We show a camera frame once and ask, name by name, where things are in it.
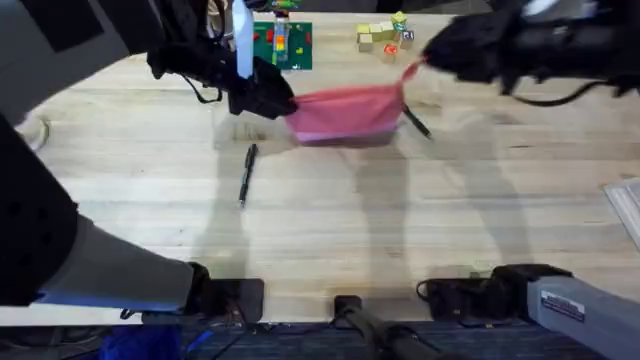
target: wooden block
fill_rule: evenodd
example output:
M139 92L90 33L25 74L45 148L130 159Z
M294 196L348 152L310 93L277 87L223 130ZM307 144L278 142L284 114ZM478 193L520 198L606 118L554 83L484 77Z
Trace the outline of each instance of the wooden block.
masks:
M369 34L369 24L356 25L356 41L358 41L360 34Z
M407 22L407 15L402 11L398 11L397 13L391 15L391 22L394 24L405 24Z
M393 24L393 31L395 31L393 40L400 41L402 39L402 33L407 31L407 26L401 23Z
M373 37L371 36L371 34L358 35L358 51L359 52L373 51Z
M373 37L373 41L382 41L382 28L380 24L371 24L369 25L369 32L371 32L371 36Z
M380 28L382 29L383 40L393 40L395 36L395 31L393 30L393 24L391 23L391 21L381 22Z
M393 64L396 62L396 54L398 54L398 47L394 44L387 44L384 46L382 61L387 64Z
M413 46L414 33L412 30L407 30L402 32L402 36L400 36L400 48L401 49L411 49Z

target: black pen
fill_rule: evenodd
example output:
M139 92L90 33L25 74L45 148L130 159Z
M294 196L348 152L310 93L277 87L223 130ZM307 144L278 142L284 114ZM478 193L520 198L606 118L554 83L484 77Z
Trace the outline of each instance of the black pen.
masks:
M253 172L253 163L258 155L258 145L251 144L249 150L247 150L247 156L244 159L244 175L242 176L242 187L240 187L240 197L238 202L241 207L244 207L244 203L247 201L247 191L249 191L249 181L251 180L251 173Z

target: wood grain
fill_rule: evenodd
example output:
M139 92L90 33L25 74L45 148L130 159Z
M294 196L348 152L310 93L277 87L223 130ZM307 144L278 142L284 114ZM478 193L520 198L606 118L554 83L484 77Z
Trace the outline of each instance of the wood grain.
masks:
M394 81L449 21L410 15L412 50L384 64L382 44L359 53L358 23L382 15L293 14L314 23L314 70L286 75L297 94ZM579 81L525 83L554 98ZM32 116L50 121L39 153L103 228L216 277L260 277L266 321L331 316L332 297L357 294L374 313L426 319L414 285L505 263L560 266L640 300L640 256L605 184L640 176L635 97L606 91L555 109L499 97L424 69L407 102L433 131L403 123L391 144L300 147L281 120L199 104L176 76L156 81L142 57L58 94ZM247 145L260 143L247 208L237 196ZM2 324L116 323L117 312L34 306Z

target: white label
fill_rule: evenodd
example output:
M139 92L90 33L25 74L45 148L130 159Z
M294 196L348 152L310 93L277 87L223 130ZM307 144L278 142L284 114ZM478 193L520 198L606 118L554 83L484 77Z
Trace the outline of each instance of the white label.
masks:
M548 291L540 292L542 306L574 320L584 322L584 305Z

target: green board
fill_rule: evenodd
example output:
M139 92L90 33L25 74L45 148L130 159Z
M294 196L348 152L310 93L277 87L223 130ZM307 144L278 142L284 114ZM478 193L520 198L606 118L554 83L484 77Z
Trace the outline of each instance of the green board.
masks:
M289 25L289 56L287 61L278 62L276 65L281 70L311 70L313 67L313 32L311 23L290 22ZM273 29L272 22L256 22L253 24L254 33L258 34L258 39L253 42L253 55L265 61L273 63L273 43L267 41L267 30ZM311 36L311 44L307 43L306 33ZM302 54L297 54L296 50L302 48Z

